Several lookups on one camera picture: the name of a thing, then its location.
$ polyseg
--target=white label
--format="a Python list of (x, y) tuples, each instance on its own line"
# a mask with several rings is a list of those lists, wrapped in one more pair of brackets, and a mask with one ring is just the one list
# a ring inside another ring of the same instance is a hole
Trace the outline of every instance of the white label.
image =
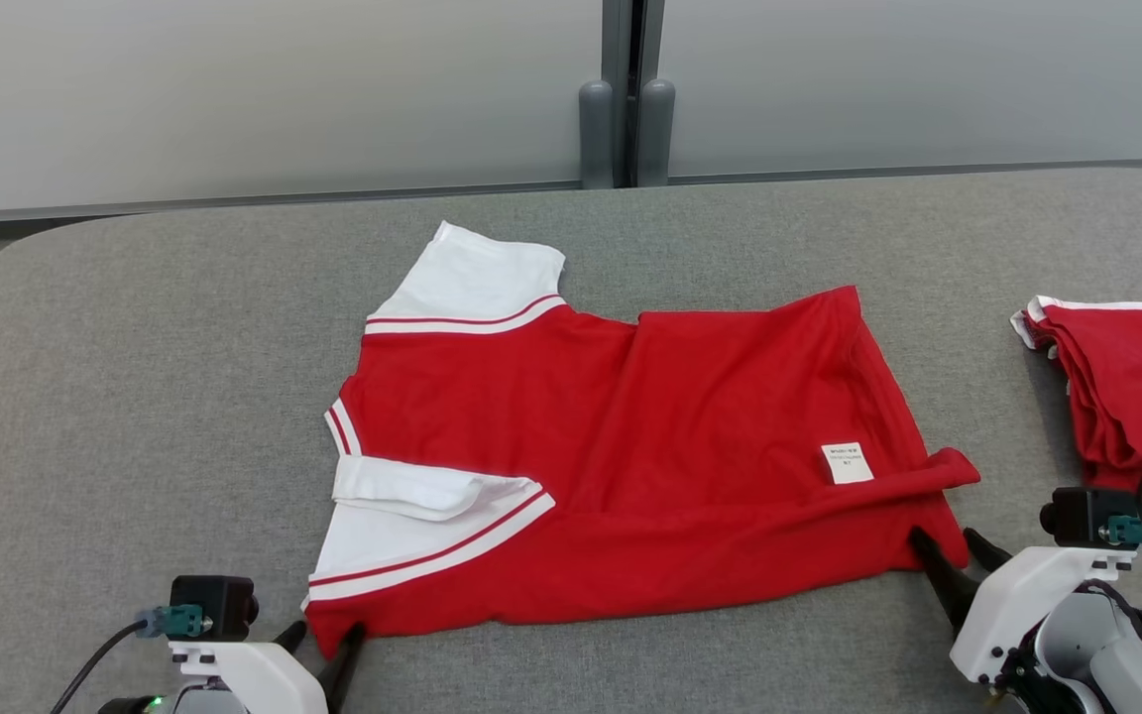
[(830, 480), (838, 484), (869, 482), (875, 476), (870, 474), (867, 457), (861, 452), (861, 443), (829, 443), (822, 447), (826, 462), (830, 465)]

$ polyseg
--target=gray fabric surface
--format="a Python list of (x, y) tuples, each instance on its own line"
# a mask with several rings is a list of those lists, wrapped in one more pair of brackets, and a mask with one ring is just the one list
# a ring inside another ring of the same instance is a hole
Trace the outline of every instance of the gray fabric surface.
[[(222, 208), (29, 238), (0, 254), (0, 711), (46, 709), (174, 575), (254, 578), (256, 636), (293, 618), (330, 514), (321, 412), (440, 218), (554, 244), (568, 302), (621, 320), (860, 286), (928, 446), (983, 475), (950, 494), (960, 521), (1012, 551), (1049, 543), (1038, 506), (1078, 462), (1063, 379), (1007, 315), (1035, 292), (1142, 299), (1142, 170), (1124, 169)], [(1120, 589), (1142, 605), (1142, 553)], [(978, 711), (948, 636), (923, 575), (892, 573), (372, 642), (349, 709)], [(73, 711), (174, 681), (163, 642), (130, 642)]]

